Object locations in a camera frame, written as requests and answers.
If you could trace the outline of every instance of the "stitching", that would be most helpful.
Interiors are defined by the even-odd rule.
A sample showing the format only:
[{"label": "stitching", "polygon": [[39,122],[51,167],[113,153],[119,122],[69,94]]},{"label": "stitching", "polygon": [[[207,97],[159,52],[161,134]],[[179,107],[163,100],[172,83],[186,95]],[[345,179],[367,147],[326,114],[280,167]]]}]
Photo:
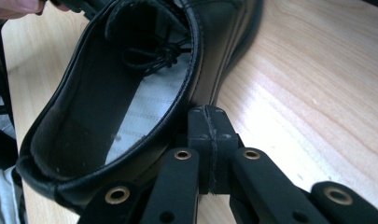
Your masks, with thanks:
[{"label": "stitching", "polygon": [[[191,6],[189,5],[189,2],[187,2],[185,5],[184,5],[184,8],[185,9],[187,9],[187,8],[190,8]],[[198,16],[198,13],[195,11],[195,10],[192,10],[192,12],[193,12],[193,14],[194,14],[194,17],[195,17],[195,19],[196,19],[196,21],[198,22],[198,29],[199,29],[199,33],[200,33],[200,39],[201,40],[203,40],[203,25],[202,25],[202,23],[201,23],[201,20],[199,20],[199,16]],[[190,27],[190,30],[192,31],[193,29],[192,29],[192,25],[191,25],[191,23],[189,22],[189,27]],[[194,41],[193,41],[193,37],[191,36],[191,43],[193,44],[194,43]],[[196,90],[197,90],[197,88],[198,88],[198,83],[200,82],[200,79],[201,79],[201,73],[202,73],[202,71],[203,71],[203,63],[204,63],[204,56],[203,56],[203,54],[205,53],[205,49],[206,49],[206,47],[205,47],[205,44],[204,44],[204,42],[202,42],[201,43],[201,67],[200,67],[200,69],[199,69],[199,71],[198,71],[198,74],[199,74],[199,77],[198,77],[198,79],[197,79],[197,81],[196,81],[196,83],[195,83],[195,88],[194,88],[194,90],[193,90],[193,92],[192,92],[192,94],[191,94],[191,96],[190,96],[190,98],[189,98],[189,101],[191,101],[192,100],[192,97],[194,96],[194,92],[196,92]]]},{"label": "stitching", "polygon": [[187,2],[185,5],[190,5],[191,7],[195,7],[195,6],[207,4],[207,3],[222,3],[222,2],[229,3],[232,6],[234,6],[235,9],[238,9],[238,5],[231,0],[207,0],[207,1],[193,0],[193,1]]},{"label": "stitching", "polygon": [[170,6],[169,4],[165,3],[164,1],[160,1],[160,3],[161,3],[164,7],[168,8],[170,11],[172,11],[173,14],[174,14],[177,18],[179,18],[180,22],[184,23],[185,18],[183,18],[183,17],[180,15],[180,13],[178,13],[178,11],[175,10],[175,8],[173,8],[173,7]]},{"label": "stitching", "polygon": [[[235,8],[235,10],[237,10],[238,11],[238,8],[237,8],[237,5],[236,4],[234,4],[233,2],[231,2],[231,1],[219,1],[219,2],[224,2],[224,3],[230,3],[234,8]],[[221,84],[220,83],[220,80],[221,80],[221,77],[223,76],[223,72],[224,72],[224,70],[225,70],[225,68],[226,68],[226,66],[227,66],[227,61],[228,61],[228,59],[230,58],[230,56],[231,56],[231,52],[232,52],[232,47],[233,47],[233,43],[232,43],[232,40],[236,37],[236,35],[237,35],[237,30],[239,30],[239,29],[236,29],[236,30],[234,30],[234,27],[235,27],[235,25],[237,24],[237,15],[235,15],[233,18],[231,18],[231,19],[233,19],[233,26],[232,26],[232,30],[231,30],[231,32],[230,32],[230,34],[229,34],[229,38],[228,38],[228,48],[224,51],[224,57],[222,58],[222,66],[220,66],[219,68],[218,68],[218,70],[217,70],[217,73],[218,73],[218,76],[217,76],[217,80],[215,81],[215,83],[214,83],[214,85],[213,85],[213,87],[212,87],[212,95],[211,95],[211,99],[212,100],[215,100],[214,98],[215,98],[215,94],[217,93],[217,90],[218,90],[218,88],[219,88],[219,85]]]},{"label": "stitching", "polygon": [[113,36],[113,34],[116,32],[116,23],[114,22],[115,20],[118,19],[119,16],[121,16],[121,10],[128,6],[129,4],[133,4],[133,1],[129,1],[129,2],[122,2],[120,4],[118,4],[117,6],[115,6],[113,8],[113,10],[110,12],[110,15],[109,15],[109,18],[107,19],[106,21],[106,25],[105,25],[105,28],[109,27],[110,29],[110,34],[106,34],[108,35],[107,37],[108,38],[111,38],[111,36]]}]

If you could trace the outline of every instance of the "human hand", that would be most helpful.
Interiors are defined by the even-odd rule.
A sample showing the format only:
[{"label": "human hand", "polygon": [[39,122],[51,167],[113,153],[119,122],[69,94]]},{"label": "human hand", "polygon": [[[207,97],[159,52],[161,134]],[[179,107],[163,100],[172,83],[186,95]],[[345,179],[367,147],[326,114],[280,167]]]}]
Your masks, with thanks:
[{"label": "human hand", "polygon": [[[39,0],[0,0],[0,19],[10,20],[21,18],[27,14],[37,13],[43,10],[44,2]],[[69,8],[57,6],[62,11]]]}]

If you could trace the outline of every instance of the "black leather shoe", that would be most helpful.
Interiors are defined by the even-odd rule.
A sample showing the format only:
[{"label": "black leather shoe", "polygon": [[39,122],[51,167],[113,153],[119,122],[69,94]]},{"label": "black leather shoe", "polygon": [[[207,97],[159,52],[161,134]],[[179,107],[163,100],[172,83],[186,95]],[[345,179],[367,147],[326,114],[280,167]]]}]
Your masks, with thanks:
[{"label": "black leather shoe", "polygon": [[215,102],[260,9],[260,0],[111,1],[25,136],[23,179],[78,213],[105,184],[144,181],[188,109]]}]

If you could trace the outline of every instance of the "wood grain surface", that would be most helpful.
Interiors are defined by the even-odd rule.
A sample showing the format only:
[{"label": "wood grain surface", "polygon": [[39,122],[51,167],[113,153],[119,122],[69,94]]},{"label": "wood grain surface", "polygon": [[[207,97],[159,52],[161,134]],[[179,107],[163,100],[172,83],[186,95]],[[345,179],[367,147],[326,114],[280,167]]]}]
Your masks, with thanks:
[{"label": "wood grain surface", "polygon": [[[18,144],[57,88],[87,21],[48,6],[3,31]],[[266,0],[255,42],[217,105],[247,147],[297,186],[342,183],[378,208],[378,8],[356,0]],[[77,215],[24,187],[30,223]],[[206,196],[198,223],[234,223]]]}]

